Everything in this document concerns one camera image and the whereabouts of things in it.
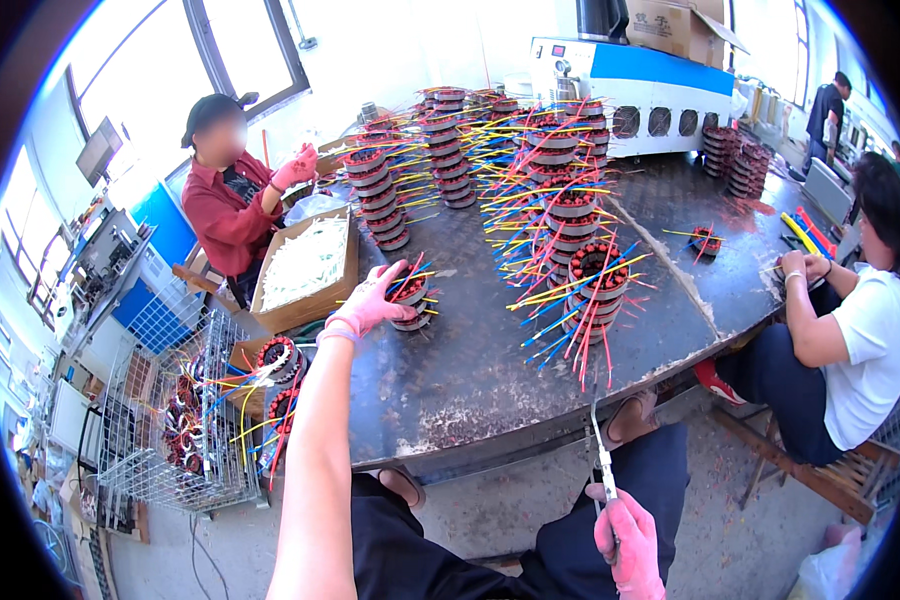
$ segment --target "dark pants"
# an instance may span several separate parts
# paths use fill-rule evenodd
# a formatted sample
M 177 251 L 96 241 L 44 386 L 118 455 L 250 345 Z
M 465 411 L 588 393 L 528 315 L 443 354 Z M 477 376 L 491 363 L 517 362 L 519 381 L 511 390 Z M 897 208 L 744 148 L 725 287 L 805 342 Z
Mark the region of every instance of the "dark pants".
M 829 283 L 810 292 L 810 301 L 817 317 L 841 302 Z M 783 446 L 796 462 L 823 467 L 843 454 L 824 425 L 824 372 L 797 359 L 786 324 L 772 324 L 736 354 L 718 358 L 717 375 L 745 401 L 772 409 Z
M 810 173 L 810 162 L 814 157 L 827 162 L 827 146 L 824 145 L 824 142 L 810 138 L 810 141 L 807 142 L 806 156 L 803 158 L 803 167 L 800 169 L 804 175 Z
M 257 288 L 257 278 L 260 277 L 260 269 L 263 266 L 262 259 L 254 258 L 245 271 L 235 277 L 227 278 L 230 291 L 233 292 L 233 297 L 237 299 L 237 305 L 240 308 L 247 308 L 253 304 L 253 292 Z
M 676 555 L 674 539 L 689 483 L 686 436 L 683 423 L 667 425 L 612 452 L 617 485 L 656 522 L 664 583 Z M 536 549 L 520 558 L 524 573 L 519 578 L 470 564 L 424 539 L 423 527 L 407 503 L 369 474 L 353 475 L 352 496 L 353 564 L 360 599 L 615 597 L 611 568 L 593 540 L 596 510 L 583 492 L 569 514 L 537 533 Z

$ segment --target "bracelet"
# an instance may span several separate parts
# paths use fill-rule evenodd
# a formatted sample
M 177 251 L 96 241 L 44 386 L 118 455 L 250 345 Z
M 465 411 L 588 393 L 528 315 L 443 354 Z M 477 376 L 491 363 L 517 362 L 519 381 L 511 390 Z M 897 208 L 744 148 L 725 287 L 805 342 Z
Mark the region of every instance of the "bracelet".
M 316 347 L 319 348 L 321 346 L 321 343 L 324 342 L 324 338 L 334 335 L 338 335 L 341 338 L 346 338 L 354 344 L 360 341 L 360 336 L 352 331 L 348 331 L 346 329 L 324 329 L 316 334 Z
M 363 334 L 365 333 L 364 331 L 360 330 L 360 319 L 359 318 L 348 317 L 345 315 L 340 315 L 338 313 L 334 313 L 334 314 L 330 315 L 329 317 L 327 317 L 326 320 L 324 320 L 324 322 L 323 322 L 324 330 L 329 328 L 330 324 L 333 323 L 334 321 L 343 321 L 344 323 L 346 323 L 348 326 L 350 326 L 350 329 L 353 330 L 353 332 L 357 334 L 358 338 L 363 337 Z
M 787 273 L 787 276 L 783 277 L 783 285 L 786 285 L 787 282 L 790 282 L 790 278 L 802 278 L 804 274 L 799 270 L 791 270 Z

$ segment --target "cooling fan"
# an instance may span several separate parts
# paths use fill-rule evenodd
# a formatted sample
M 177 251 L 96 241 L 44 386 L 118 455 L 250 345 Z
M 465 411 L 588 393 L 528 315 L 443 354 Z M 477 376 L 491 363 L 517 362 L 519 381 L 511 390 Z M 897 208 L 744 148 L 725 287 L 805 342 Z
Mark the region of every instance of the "cooling fan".
M 703 117 L 703 128 L 709 129 L 711 127 L 720 127 L 720 115 L 716 112 L 708 112 Z
M 692 108 L 687 108 L 680 114 L 680 122 L 677 127 L 679 133 L 684 138 L 690 138 L 697 132 L 697 112 Z
M 615 138 L 635 137 L 640 131 L 640 110 L 636 106 L 620 106 L 613 111 L 611 127 Z
M 654 138 L 663 138 L 670 133 L 670 108 L 658 106 L 649 112 L 647 133 Z

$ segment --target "dark hair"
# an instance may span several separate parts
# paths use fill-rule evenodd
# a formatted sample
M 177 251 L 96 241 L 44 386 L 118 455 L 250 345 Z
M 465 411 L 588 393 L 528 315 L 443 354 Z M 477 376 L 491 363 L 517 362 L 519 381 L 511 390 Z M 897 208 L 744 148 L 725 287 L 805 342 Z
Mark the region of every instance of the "dark hair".
M 187 117 L 187 132 L 180 140 L 180 148 L 193 146 L 193 150 L 197 150 L 197 146 L 194 146 L 194 134 L 230 115 L 242 114 L 243 111 L 240 104 L 226 94 L 203 96 L 190 109 L 190 115 Z
M 876 236 L 893 251 L 893 273 L 900 276 L 900 175 L 887 158 L 865 152 L 853 171 L 853 191 Z
M 844 75 L 843 71 L 837 71 L 837 74 L 833 76 L 833 81 L 837 82 L 837 85 L 841 88 L 846 88 L 847 90 L 853 91 L 851 80 L 849 77 Z

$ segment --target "wire mesh basket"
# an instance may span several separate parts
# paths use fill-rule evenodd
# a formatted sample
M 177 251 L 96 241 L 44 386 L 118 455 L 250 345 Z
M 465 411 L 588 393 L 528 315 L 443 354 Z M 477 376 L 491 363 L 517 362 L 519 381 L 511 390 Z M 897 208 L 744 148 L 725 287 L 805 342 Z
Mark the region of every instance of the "wire mesh basket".
M 135 337 L 117 352 L 102 407 L 98 484 L 109 494 L 186 513 L 259 497 L 253 462 L 230 442 L 250 418 L 241 427 L 226 389 L 193 385 L 185 373 L 204 382 L 232 377 L 230 351 L 248 338 L 245 331 L 179 279 L 127 330 Z M 186 400 L 182 409 L 177 399 Z

